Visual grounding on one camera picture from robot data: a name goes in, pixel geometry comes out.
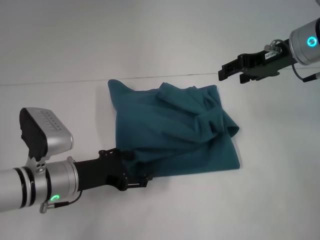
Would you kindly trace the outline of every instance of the white background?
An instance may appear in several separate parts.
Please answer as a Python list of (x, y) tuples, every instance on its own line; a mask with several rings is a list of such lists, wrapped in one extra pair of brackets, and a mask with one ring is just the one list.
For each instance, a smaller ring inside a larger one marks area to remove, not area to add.
[(38, 206), (0, 213), (1, 240), (318, 240), (320, 82), (285, 69), (241, 85), (238, 76), (219, 82), (217, 72), (319, 12), (312, 0), (1, 0), (0, 169), (25, 164), (23, 107), (53, 110), (72, 132), (74, 148), (53, 161), (115, 147), (111, 78), (136, 90), (217, 85), (240, 126), (241, 162), (144, 189), (87, 190), (46, 214)]

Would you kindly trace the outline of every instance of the towel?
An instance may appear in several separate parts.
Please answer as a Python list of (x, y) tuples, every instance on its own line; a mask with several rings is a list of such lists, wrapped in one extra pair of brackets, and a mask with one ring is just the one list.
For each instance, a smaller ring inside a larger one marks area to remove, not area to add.
[(240, 167), (233, 137), (237, 124), (222, 109), (217, 86), (186, 89), (162, 83), (135, 91), (118, 80), (108, 87), (116, 110), (115, 141), (137, 177), (196, 174)]

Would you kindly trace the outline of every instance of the teal cloth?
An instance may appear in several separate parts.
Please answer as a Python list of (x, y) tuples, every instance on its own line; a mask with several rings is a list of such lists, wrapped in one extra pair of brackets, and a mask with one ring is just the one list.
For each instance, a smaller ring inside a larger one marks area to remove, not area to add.
[(173, 176), (240, 167), (231, 141), (239, 130), (222, 109), (215, 85), (134, 91), (108, 82), (116, 114), (116, 147), (133, 151), (124, 160), (135, 176)]

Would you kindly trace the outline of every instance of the green fabric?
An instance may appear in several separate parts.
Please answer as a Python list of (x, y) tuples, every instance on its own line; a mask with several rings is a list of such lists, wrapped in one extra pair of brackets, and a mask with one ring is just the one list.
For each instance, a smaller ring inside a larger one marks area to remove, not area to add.
[(239, 130), (222, 109), (215, 85), (134, 91), (108, 82), (116, 115), (116, 147), (134, 151), (124, 160), (135, 176), (172, 176), (238, 169), (231, 141)]

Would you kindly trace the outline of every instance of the cloth fold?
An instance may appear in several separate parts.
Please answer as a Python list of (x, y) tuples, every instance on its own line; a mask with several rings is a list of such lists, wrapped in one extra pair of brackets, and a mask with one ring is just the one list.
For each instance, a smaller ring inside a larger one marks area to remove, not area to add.
[(108, 87), (116, 115), (116, 147), (135, 176), (172, 176), (238, 169), (231, 141), (239, 130), (222, 109), (215, 85), (186, 89), (163, 83), (134, 91), (118, 80)]

